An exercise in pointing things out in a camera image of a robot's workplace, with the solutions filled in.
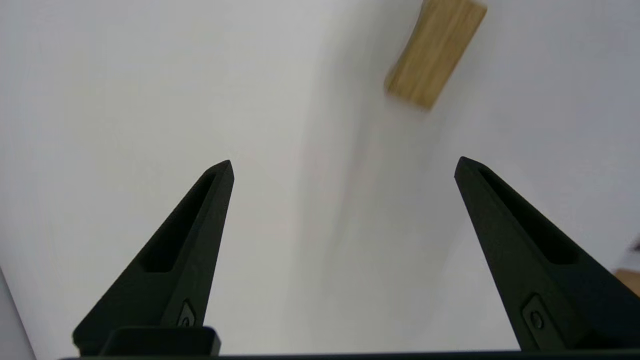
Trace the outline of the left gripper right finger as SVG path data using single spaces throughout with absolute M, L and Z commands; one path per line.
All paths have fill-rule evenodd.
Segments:
M 486 165 L 454 178 L 521 350 L 639 349 L 635 293 Z

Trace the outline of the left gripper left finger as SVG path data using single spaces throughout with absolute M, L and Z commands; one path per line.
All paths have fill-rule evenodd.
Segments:
M 204 171 L 73 331 L 80 354 L 219 354 L 204 319 L 233 184 L 229 160 Z

